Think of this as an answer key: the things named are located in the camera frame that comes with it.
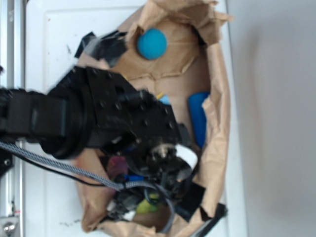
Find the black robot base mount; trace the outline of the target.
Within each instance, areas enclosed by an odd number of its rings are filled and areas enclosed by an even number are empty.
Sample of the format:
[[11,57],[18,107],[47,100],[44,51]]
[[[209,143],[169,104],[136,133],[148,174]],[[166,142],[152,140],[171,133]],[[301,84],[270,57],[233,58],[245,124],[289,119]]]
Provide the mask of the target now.
[[13,155],[5,150],[0,150],[0,177],[13,167]]

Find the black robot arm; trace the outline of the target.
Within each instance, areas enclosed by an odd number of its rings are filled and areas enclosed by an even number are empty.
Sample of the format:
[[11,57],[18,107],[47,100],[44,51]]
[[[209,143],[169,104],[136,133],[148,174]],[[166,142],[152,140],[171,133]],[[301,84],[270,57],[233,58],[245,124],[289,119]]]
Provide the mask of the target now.
[[57,159],[84,149],[122,156],[129,170],[177,194],[198,158],[170,105],[122,75],[74,67],[48,94],[0,91],[0,138],[25,139]]

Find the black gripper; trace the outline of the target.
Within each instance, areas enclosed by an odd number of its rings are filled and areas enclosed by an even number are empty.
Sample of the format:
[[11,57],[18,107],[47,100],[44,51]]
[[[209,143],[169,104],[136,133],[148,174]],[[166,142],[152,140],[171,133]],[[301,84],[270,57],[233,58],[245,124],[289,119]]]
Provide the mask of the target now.
[[172,107],[120,74],[88,67],[85,75],[96,121],[87,146],[123,155],[134,174],[180,197],[194,170],[180,150],[192,140]]

